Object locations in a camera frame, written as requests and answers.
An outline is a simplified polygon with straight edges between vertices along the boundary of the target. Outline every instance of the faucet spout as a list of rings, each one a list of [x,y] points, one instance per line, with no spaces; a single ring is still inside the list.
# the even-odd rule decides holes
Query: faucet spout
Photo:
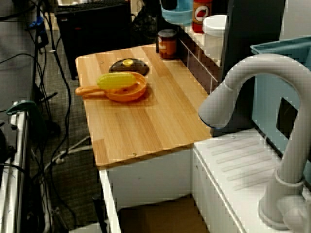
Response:
[[[232,116],[239,90],[248,79],[258,74],[282,78],[292,85],[300,98],[298,115],[280,167],[269,181],[258,209],[263,222],[272,228],[285,230],[288,227],[277,203],[288,195],[302,195],[303,171],[311,148],[311,72],[301,63],[282,55],[248,57],[234,65],[224,81],[204,100],[199,116],[211,127],[224,127]]]

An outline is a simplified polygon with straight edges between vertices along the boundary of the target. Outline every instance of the red bottle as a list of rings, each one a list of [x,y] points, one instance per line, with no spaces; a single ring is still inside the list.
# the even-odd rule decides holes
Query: red bottle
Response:
[[[202,24],[203,20],[211,16],[213,0],[194,0],[192,12],[192,29],[196,33],[203,34]]]

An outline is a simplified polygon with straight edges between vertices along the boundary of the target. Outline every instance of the black lid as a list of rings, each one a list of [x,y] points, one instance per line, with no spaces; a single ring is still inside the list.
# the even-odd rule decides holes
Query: black lid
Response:
[[[177,32],[174,29],[164,29],[159,31],[159,36],[164,38],[170,38],[177,35]]]
[[[126,66],[123,63],[123,61],[125,61],[125,60],[132,60],[133,63],[130,66]],[[146,75],[149,71],[149,67],[147,66],[146,63],[144,63],[143,61],[141,61],[139,59],[127,58],[127,59],[122,59],[120,61],[117,61],[109,69],[109,73],[127,72],[127,71],[136,72],[136,73],[139,73],[142,75]]]

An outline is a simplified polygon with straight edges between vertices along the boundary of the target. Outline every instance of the wooden countertop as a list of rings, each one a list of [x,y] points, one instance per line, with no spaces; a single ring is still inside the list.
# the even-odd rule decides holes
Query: wooden countertop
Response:
[[[84,100],[98,169],[183,150],[211,138],[197,113],[208,94],[179,59],[161,60],[155,45],[78,57],[80,85],[95,85],[101,74],[125,58],[149,66],[146,93],[129,103]]]

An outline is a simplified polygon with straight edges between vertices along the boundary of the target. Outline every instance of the brown tile backsplash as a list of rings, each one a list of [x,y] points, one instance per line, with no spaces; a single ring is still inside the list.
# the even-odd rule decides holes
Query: brown tile backsplash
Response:
[[[199,50],[201,50],[201,48],[191,39],[187,33],[185,33],[183,29],[178,31],[178,37],[182,42],[184,42],[193,55],[196,58],[199,58]]]
[[[210,73],[199,63],[191,53],[188,55],[188,69],[201,84],[204,90],[210,94],[211,80],[213,79]]]
[[[215,64],[215,62],[212,59],[205,56],[203,50],[200,51],[199,61],[202,62],[202,64],[210,71],[212,76],[216,80],[218,80],[218,69],[219,69],[219,67]]]
[[[210,92],[212,93],[216,87],[218,87],[219,82],[216,81],[215,79],[212,79],[212,84],[211,84],[211,88],[210,88]]]
[[[185,64],[185,66],[188,67],[188,49],[183,45],[183,43],[180,42],[180,40],[177,40],[177,56]]]
[[[219,67],[181,28],[178,30],[177,54],[181,61],[209,94],[218,86]]]

